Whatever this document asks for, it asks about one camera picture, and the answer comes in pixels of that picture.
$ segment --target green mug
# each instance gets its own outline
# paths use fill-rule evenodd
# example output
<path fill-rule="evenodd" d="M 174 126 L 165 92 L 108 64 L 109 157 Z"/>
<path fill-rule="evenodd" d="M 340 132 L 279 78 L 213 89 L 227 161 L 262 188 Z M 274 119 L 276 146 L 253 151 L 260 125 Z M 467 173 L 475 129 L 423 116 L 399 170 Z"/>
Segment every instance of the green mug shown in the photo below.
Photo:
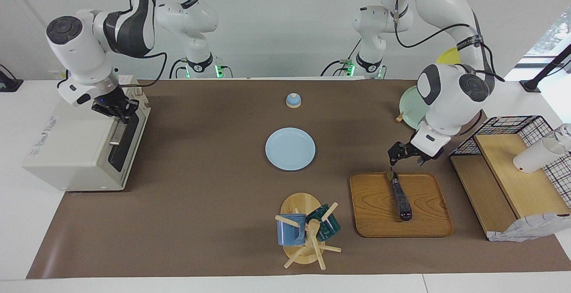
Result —
<path fill-rule="evenodd" d="M 333 214 L 329 215 L 329 217 L 324 222 L 322 222 L 321 218 L 328 210 L 329 210 L 329 205 L 323 204 L 320 208 L 317 208 L 313 212 L 309 213 L 308 216 L 306 216 L 306 223 L 310 222 L 310 220 L 312 219 L 316 219 L 319 221 L 320 223 L 319 232 L 316 238 L 320 242 L 324 242 L 332 238 L 333 235 L 337 234 L 337 232 L 339 232 L 339 230 L 341 229 L 341 226 L 339 225 L 337 219 L 335 218 L 335 216 L 333 216 Z"/>

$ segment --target white wall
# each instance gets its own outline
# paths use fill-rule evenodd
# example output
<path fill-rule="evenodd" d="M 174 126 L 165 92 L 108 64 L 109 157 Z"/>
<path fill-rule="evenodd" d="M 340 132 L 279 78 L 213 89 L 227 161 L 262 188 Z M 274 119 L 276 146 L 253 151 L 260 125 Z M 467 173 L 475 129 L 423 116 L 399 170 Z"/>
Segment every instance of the white wall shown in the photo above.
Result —
<path fill-rule="evenodd" d="M 346 58 L 359 36 L 351 18 L 359 7 L 379 0 L 207 0 L 220 26 L 207 35 L 213 51 L 236 76 L 312 76 L 329 62 Z M 128 0 L 1 0 L 0 62 L 25 79 L 46 79 L 59 70 L 43 38 L 52 19 L 82 8 L 117 11 Z M 571 4 L 571 0 L 468 0 L 477 13 L 499 74 L 506 74 Z M 402 41 L 413 43 L 434 28 L 418 16 Z M 424 66 L 454 46 L 446 34 L 415 49 L 403 49 L 391 35 L 385 63 L 390 78 L 416 78 Z M 177 41 L 160 27 L 154 52 L 167 51 L 169 63 L 184 57 Z M 160 60 L 112 55 L 121 74 L 150 78 Z"/>

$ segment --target mug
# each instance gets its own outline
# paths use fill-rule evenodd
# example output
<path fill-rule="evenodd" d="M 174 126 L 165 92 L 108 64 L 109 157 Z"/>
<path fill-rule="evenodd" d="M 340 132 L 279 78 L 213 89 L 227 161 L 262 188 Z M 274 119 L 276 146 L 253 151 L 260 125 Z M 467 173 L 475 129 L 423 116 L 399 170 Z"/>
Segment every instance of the mug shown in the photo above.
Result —
<path fill-rule="evenodd" d="M 317 208 L 316 210 L 308 214 L 308 216 L 306 217 L 306 223 L 310 222 L 310 220 L 312 219 L 316 219 L 319 221 L 320 223 L 319 232 L 316 238 L 320 242 L 324 242 L 325 240 L 332 238 L 333 235 L 337 234 L 337 232 L 339 232 L 339 230 L 341 229 L 341 226 L 339 225 L 337 219 L 335 219 L 335 216 L 333 216 L 333 214 L 329 215 L 329 218 L 327 218 L 324 222 L 321 221 L 321 218 L 328 210 L 329 210 L 329 205 L 323 204 L 320 208 Z"/>
<path fill-rule="evenodd" d="M 297 222 L 300 227 L 291 226 L 277 220 L 277 243 L 280 246 L 300 246 L 306 243 L 305 214 L 280 214 L 280 216 Z"/>

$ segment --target brown table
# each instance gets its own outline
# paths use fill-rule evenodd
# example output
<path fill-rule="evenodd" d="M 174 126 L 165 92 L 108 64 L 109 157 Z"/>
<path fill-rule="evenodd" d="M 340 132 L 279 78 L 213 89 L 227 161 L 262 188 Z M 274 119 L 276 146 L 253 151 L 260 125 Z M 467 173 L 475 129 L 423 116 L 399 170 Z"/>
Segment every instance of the brown table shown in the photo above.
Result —
<path fill-rule="evenodd" d="M 448 238 L 366 239 L 353 226 L 348 180 L 386 171 L 387 149 L 412 131 L 396 124 L 414 81 L 175 81 L 145 90 L 153 110 L 118 193 L 67 193 L 28 278 L 378 274 L 570 270 L 555 236 L 488 242 L 447 157 L 399 171 L 438 177 L 455 226 Z M 285 97 L 302 96 L 290 109 Z M 314 161 L 280 171 L 265 157 L 275 130 L 297 127 Z M 338 202 L 341 231 L 327 270 L 284 269 L 273 216 L 289 195 Z"/>

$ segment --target power outlet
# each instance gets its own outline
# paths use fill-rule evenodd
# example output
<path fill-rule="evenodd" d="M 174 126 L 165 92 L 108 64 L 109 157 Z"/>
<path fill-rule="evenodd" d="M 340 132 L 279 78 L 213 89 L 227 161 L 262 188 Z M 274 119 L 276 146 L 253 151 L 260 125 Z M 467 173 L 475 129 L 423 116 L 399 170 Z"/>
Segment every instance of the power outlet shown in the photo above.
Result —
<path fill-rule="evenodd" d="M 65 70 L 60 70 L 60 71 L 48 71 L 51 79 L 53 80 L 63 80 L 66 78 L 66 71 Z"/>

